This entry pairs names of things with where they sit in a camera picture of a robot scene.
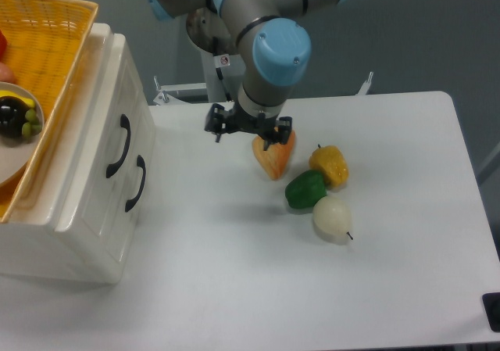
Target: basket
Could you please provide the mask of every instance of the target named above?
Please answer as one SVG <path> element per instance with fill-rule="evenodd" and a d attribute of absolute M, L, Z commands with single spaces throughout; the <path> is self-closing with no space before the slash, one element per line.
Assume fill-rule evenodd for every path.
<path fill-rule="evenodd" d="M 30 189 L 41 159 L 63 125 L 64 98 L 97 16 L 98 5 L 81 0 L 0 0 L 0 30 L 9 43 L 2 61 L 17 84 L 40 102 L 45 125 L 22 176 L 0 190 L 0 223 Z"/>

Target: yellow bell pepper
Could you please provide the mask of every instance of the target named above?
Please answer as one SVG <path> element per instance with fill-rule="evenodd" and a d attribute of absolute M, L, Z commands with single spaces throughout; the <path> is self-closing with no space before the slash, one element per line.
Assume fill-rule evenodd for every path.
<path fill-rule="evenodd" d="M 329 187 L 338 187 L 349 178 L 349 168 L 341 151 L 333 145 L 318 145 L 309 158 L 309 167 L 318 170 Z"/>

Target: black drawer handle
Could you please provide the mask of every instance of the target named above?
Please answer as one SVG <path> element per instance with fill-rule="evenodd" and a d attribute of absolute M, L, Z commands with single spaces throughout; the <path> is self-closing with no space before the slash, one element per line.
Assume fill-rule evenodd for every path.
<path fill-rule="evenodd" d="M 122 114 L 120 117 L 120 127 L 125 128 L 127 130 L 127 139 L 125 139 L 125 146 L 123 147 L 122 156 L 115 163 L 110 163 L 106 168 L 106 179 L 110 179 L 118 169 L 121 168 L 125 159 L 127 158 L 128 149 L 130 148 L 130 136 L 132 135 L 132 131 L 130 130 L 130 121 L 128 120 L 125 114 Z"/>
<path fill-rule="evenodd" d="M 142 169 L 141 185 L 139 186 L 139 192 L 137 193 L 137 196 L 125 202 L 125 213 L 130 212 L 134 208 L 134 206 L 141 198 L 142 191 L 144 190 L 144 184 L 146 182 L 146 162 L 144 162 L 144 158 L 142 158 L 141 155 L 137 156 L 137 167 L 140 167 Z"/>

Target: white onion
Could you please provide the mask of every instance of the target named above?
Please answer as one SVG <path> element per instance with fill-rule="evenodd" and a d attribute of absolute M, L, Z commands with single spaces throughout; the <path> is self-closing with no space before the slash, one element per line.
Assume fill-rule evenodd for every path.
<path fill-rule="evenodd" d="M 312 209 L 316 226 L 325 234 L 335 238 L 345 237 L 352 228 L 351 210 L 337 197 L 323 197 Z"/>

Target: toy vegetable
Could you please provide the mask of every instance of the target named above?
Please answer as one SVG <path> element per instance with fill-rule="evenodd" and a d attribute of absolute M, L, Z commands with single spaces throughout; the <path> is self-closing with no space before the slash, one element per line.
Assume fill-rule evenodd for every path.
<path fill-rule="evenodd" d="M 2 58 L 3 52 L 5 51 L 6 48 L 7 48 L 7 39 L 0 30 L 0 59 Z"/>
<path fill-rule="evenodd" d="M 312 209 L 312 218 L 316 226 L 325 234 L 335 238 L 348 236 L 352 227 L 351 211 L 339 198 L 323 197 Z"/>
<path fill-rule="evenodd" d="M 267 150 L 264 150 L 264 140 L 257 136 L 252 141 L 252 150 L 260 166 L 275 181 L 283 175 L 294 145 L 295 131 L 292 130 L 286 144 L 273 144 Z"/>
<path fill-rule="evenodd" d="M 13 71 L 6 64 L 1 62 L 0 62 L 0 81 L 4 81 L 6 83 L 16 82 L 16 77 L 14 76 Z"/>
<path fill-rule="evenodd" d="M 307 170 L 287 185 L 284 194 L 292 209 L 306 209 L 326 196 L 327 188 L 319 171 Z"/>
<path fill-rule="evenodd" d="M 0 91 L 0 136 L 29 138 L 38 134 L 41 125 L 34 107 L 32 99 Z"/>
<path fill-rule="evenodd" d="M 325 183 L 331 187 L 337 187 L 349 178 L 349 168 L 344 156 L 333 145 L 325 147 L 318 145 L 318 149 L 309 158 L 309 167 L 320 171 Z"/>

